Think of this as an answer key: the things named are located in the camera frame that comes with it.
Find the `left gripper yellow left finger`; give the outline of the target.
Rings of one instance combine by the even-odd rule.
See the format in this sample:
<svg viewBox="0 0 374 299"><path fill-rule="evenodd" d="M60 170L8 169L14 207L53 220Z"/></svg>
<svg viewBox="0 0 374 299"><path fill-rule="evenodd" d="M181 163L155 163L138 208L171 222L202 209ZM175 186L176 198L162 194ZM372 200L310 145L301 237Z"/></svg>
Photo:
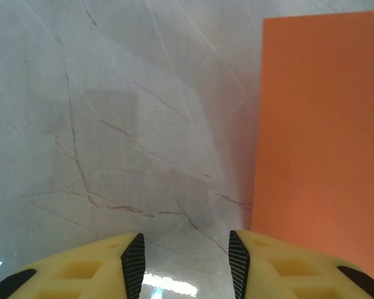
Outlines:
<svg viewBox="0 0 374 299"><path fill-rule="evenodd" d="M144 235L121 234L24 266L0 299L140 299L144 274Z"/></svg>

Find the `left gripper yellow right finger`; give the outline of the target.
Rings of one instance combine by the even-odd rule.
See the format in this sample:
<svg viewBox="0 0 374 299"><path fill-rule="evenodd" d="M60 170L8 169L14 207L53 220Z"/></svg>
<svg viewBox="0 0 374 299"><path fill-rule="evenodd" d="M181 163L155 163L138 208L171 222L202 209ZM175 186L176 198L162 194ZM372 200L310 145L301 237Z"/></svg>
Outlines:
<svg viewBox="0 0 374 299"><path fill-rule="evenodd" d="M229 233L236 299L374 299L374 279L348 260L249 230Z"/></svg>

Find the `orange cloth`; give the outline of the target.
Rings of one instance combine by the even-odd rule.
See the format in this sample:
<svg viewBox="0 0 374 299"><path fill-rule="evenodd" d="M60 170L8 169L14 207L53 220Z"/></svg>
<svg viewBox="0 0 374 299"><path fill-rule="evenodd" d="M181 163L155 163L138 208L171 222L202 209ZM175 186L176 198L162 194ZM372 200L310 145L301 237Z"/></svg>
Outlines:
<svg viewBox="0 0 374 299"><path fill-rule="evenodd" d="M374 11L264 20L251 229L374 278Z"/></svg>

